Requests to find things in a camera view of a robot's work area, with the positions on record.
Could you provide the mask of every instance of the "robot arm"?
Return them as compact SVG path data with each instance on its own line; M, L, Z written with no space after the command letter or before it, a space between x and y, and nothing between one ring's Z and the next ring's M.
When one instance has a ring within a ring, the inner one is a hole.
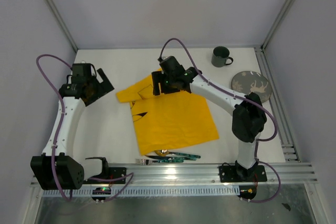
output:
M97 70L103 80L100 83L97 80L97 73L92 75L92 67L93 65L89 63L73 64L71 83L66 83L59 89L65 111L57 137L55 161L57 176L63 189L79 189L84 180L102 174L108 169L105 158L90 157L79 161L74 160L73 157L76 130L85 107L114 89L102 69ZM51 153L61 114L62 109L59 102L54 128L47 145L43 149L42 155L32 157L30 162L30 166L44 190L57 189L51 172Z
M232 131L239 139L236 172L242 180L247 180L254 174L258 163L255 160L256 139L266 123L265 113L245 101L235 99L218 89L208 85L193 67L185 70L175 57L169 56L160 62L161 71L152 73L153 94L173 93L181 90L195 93L217 104L233 117ZM222 89L235 95L246 97L261 105L257 94L245 95L216 84Z

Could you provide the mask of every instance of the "fork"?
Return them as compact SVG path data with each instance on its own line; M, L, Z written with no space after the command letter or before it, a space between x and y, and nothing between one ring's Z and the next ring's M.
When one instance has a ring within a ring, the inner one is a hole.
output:
M175 160L136 159L135 163L139 165L151 165L151 164L159 164L159 163L183 163L183 159L175 159Z

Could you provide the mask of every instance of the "yellow cloth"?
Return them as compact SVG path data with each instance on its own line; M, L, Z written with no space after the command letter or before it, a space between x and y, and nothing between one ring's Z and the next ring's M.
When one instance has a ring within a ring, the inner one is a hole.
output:
M182 91L153 95L152 76L117 93L129 102L141 155L219 138L205 98Z

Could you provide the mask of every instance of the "mug handle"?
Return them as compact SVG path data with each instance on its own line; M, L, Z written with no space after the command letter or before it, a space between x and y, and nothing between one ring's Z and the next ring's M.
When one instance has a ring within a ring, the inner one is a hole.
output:
M230 63L225 63L226 66L229 66L233 63L233 58L232 57L228 57L228 58L231 60L231 62Z

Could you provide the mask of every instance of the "white wall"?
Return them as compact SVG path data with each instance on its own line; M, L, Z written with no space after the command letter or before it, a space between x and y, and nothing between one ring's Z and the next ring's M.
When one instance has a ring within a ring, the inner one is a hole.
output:
M33 176L30 159L51 132L57 97L38 72L35 59L55 54L69 63L75 53L44 0L0 0L0 222L22 217ZM56 86L69 72L41 60Z
M261 44L284 0L54 0L80 49Z
M336 0L296 0L266 49L303 159L336 214Z

